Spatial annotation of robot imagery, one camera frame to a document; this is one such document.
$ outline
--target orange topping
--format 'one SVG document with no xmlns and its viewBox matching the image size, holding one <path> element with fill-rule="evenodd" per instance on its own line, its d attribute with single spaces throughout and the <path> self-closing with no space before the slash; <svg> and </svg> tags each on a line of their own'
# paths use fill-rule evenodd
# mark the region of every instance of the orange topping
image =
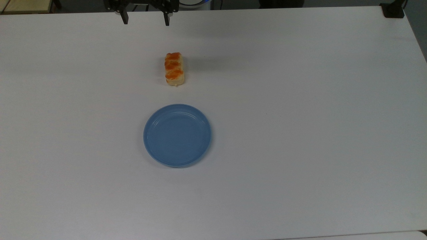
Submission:
<svg viewBox="0 0 427 240">
<path fill-rule="evenodd" d="M 166 60 L 179 60 L 181 53 L 168 53 L 166 54 Z"/>
<path fill-rule="evenodd" d="M 184 74 L 184 72 L 182 70 L 173 70 L 168 72 L 165 77 L 169 80 L 174 80 L 179 78 L 182 74 Z"/>
<path fill-rule="evenodd" d="M 171 71 L 176 68 L 181 68 L 181 64 L 177 61 L 167 61 L 164 63 L 164 68 L 166 69 L 166 71 Z"/>
</svg>

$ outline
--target plate rim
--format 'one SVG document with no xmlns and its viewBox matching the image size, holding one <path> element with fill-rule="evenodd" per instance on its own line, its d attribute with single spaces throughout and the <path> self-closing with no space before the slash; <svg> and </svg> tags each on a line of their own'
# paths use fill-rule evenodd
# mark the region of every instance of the plate rim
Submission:
<svg viewBox="0 0 427 240">
<path fill-rule="evenodd" d="M 180 165 L 170 165 L 170 164 L 166 164 L 166 163 L 164 163 L 164 162 L 162 162 L 162 161 L 160 161 L 160 160 L 158 160 L 157 158 L 155 158 L 154 156 L 153 156 L 153 154 L 151 154 L 151 152 L 149 151 L 149 148 L 147 148 L 147 143 L 146 143 L 146 139 L 147 139 L 147 131 L 148 131 L 148 129 L 147 129 L 147 126 L 148 126 L 148 123 L 150 123 L 150 122 L 153 122 L 152 121 L 152 118 L 157 114 L 157 113 L 159 113 L 161 110 L 163 110 L 163 109 L 165 109 L 165 108 L 168 108 L 168 107 L 172 107 L 172 106 L 185 106 L 185 107 L 189 107 L 189 108 L 192 108 L 192 109 L 194 109 L 194 110 L 196 110 L 196 111 L 198 111 L 205 119 L 206 119 L 206 124 L 207 124 L 207 126 L 208 126 L 208 130 L 209 130 L 209 140 L 208 140 L 208 143 L 207 143 L 207 146 L 206 146 L 206 149 L 204 150 L 204 152 L 198 157 L 198 158 L 196 158 L 195 160 L 193 160 L 193 161 L 191 161 L 191 162 L 189 162 L 189 163 L 186 163 L 186 164 L 180 164 Z M 208 120 L 208 118 L 206 117 L 206 115 L 202 112 L 202 111 L 200 111 L 199 109 L 197 109 L 197 108 L 195 108 L 195 107 L 193 107 L 193 106 L 191 106 L 191 105 L 188 105 L 188 104 L 183 104 L 183 103 L 174 103 L 174 104 L 169 104 L 169 105 L 167 105 L 167 106 L 164 106 L 164 107 L 162 107 L 162 108 L 160 108 L 160 109 L 158 109 L 156 112 L 154 112 L 151 116 L 150 116 L 150 118 L 148 118 L 148 120 L 147 120 L 147 122 L 145 123 L 145 126 L 144 126 L 144 132 L 143 132 L 143 141 L 144 141 L 144 147 L 145 147 L 145 149 L 146 149 L 146 151 L 148 152 L 148 154 L 154 159 L 154 160 L 156 160 L 158 163 L 161 163 L 161 164 L 163 164 L 163 165 L 165 165 L 165 166 L 168 166 L 168 167 L 173 167 L 173 168 L 182 168 L 182 167 L 189 167 L 190 165 L 193 165 L 193 164 L 195 164 L 195 163 L 197 163 L 197 162 L 199 162 L 205 155 L 206 155 L 206 153 L 208 152 L 208 150 L 209 150 L 209 148 L 210 148 L 210 146 L 211 146 L 211 142 L 212 142 L 212 128 L 211 128 L 211 124 L 210 124 L 210 122 L 209 122 L 209 120 Z"/>
</svg>

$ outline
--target white table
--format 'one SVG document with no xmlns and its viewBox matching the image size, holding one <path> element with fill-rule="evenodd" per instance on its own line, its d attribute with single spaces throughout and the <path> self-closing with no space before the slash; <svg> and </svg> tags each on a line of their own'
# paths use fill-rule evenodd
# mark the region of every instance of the white table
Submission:
<svg viewBox="0 0 427 240">
<path fill-rule="evenodd" d="M 0 238 L 260 240 L 427 228 L 427 64 L 380 7 L 0 16 Z M 170 87 L 163 57 L 185 56 Z M 142 132 L 185 103 L 198 164 Z"/>
</svg>

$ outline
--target wooden surface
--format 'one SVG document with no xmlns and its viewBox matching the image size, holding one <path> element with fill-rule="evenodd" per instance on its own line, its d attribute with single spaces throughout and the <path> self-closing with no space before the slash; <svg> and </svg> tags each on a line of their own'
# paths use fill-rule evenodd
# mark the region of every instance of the wooden surface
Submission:
<svg viewBox="0 0 427 240">
<path fill-rule="evenodd" d="M 267 240 L 427 228 L 427 64 L 381 7 L 0 16 L 0 239 Z M 186 81 L 168 86 L 181 52 Z M 152 159 L 173 103 L 197 164 Z"/>
<path fill-rule="evenodd" d="M 427 240 L 426 235 L 419 231 L 393 232 L 378 234 L 361 234 L 334 237 L 298 238 L 298 240 Z"/>
<path fill-rule="evenodd" d="M 52 0 L 11 0 L 3 14 L 49 13 L 51 2 Z"/>
<path fill-rule="evenodd" d="M 2 11 L 4 9 L 7 2 L 9 2 L 9 0 L 0 0 L 0 11 Z"/>
</svg>

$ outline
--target blue plate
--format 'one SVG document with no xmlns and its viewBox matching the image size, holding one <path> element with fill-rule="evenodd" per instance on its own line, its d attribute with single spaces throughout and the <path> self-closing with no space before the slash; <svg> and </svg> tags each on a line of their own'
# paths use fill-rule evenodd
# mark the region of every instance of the blue plate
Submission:
<svg viewBox="0 0 427 240">
<path fill-rule="evenodd" d="M 144 145 L 158 162 L 186 167 L 200 160 L 211 143 L 211 126 L 198 109 L 173 104 L 155 112 L 144 128 Z"/>
</svg>

